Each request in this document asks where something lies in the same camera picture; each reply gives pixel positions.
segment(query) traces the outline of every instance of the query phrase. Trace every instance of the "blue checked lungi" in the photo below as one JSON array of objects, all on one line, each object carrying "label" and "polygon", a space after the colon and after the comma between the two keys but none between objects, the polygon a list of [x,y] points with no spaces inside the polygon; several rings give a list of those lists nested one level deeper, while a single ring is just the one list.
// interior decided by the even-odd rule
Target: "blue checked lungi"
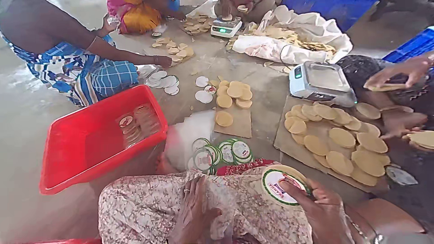
[{"label": "blue checked lungi", "polygon": [[[74,104],[89,106],[138,84],[137,68],[128,61],[111,61],[61,42],[42,54],[27,52],[0,33],[15,54],[27,62],[31,73],[56,88]],[[113,39],[103,38],[111,45]]]}]

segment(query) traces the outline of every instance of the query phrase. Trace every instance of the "digital weighing scale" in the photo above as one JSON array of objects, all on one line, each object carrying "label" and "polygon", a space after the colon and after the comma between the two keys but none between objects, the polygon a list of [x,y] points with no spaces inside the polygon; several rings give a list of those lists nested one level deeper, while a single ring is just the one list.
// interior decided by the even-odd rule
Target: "digital weighing scale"
[{"label": "digital weighing scale", "polygon": [[306,61],[289,73],[289,92],[312,101],[333,101],[352,107],[357,103],[354,90],[339,65]]},{"label": "digital weighing scale", "polygon": [[235,17],[232,20],[224,21],[220,16],[213,21],[213,25],[211,26],[211,35],[232,38],[241,28],[242,24],[243,22],[241,22],[240,17]]}]

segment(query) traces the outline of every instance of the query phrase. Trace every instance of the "power cord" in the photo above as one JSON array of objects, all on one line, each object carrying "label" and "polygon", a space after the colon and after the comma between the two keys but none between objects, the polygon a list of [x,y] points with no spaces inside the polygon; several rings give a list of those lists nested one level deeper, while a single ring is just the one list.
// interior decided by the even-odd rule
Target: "power cord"
[{"label": "power cord", "polygon": [[279,54],[279,59],[280,59],[280,61],[282,62],[282,64],[283,64],[286,68],[291,69],[291,68],[289,68],[289,67],[288,67],[288,66],[283,62],[283,60],[282,60],[282,52],[283,52],[283,49],[284,49],[285,47],[289,46],[289,45],[292,45],[292,44],[286,44],[285,46],[283,46],[283,48],[282,48],[282,50],[280,51],[280,54]]}]

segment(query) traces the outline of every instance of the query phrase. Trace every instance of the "white sack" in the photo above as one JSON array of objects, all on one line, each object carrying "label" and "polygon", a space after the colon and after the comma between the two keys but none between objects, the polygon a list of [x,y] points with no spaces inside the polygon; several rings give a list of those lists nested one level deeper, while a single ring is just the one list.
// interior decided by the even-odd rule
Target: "white sack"
[{"label": "white sack", "polygon": [[233,45],[233,50],[250,56],[287,64],[300,64],[305,61],[336,63],[346,56],[353,48],[350,38],[342,33],[335,20],[325,20],[319,13],[296,14],[285,5],[278,6],[274,11],[265,14],[255,34],[259,34],[271,24],[279,23],[283,27],[294,30],[301,39],[308,42],[321,42],[336,48],[336,54],[327,60],[327,52],[310,51],[294,45],[286,46],[286,42],[266,36],[239,36]]}]

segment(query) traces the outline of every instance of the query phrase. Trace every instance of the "red plastic tub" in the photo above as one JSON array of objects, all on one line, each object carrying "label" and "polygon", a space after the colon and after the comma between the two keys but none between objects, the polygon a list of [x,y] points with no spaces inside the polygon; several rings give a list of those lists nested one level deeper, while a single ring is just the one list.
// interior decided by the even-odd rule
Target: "red plastic tub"
[{"label": "red plastic tub", "polygon": [[[116,119],[143,103],[153,106],[160,131],[124,149]],[[52,195],[71,185],[96,179],[165,140],[167,129],[166,118],[145,85],[61,117],[48,130],[39,190],[41,194]]]}]

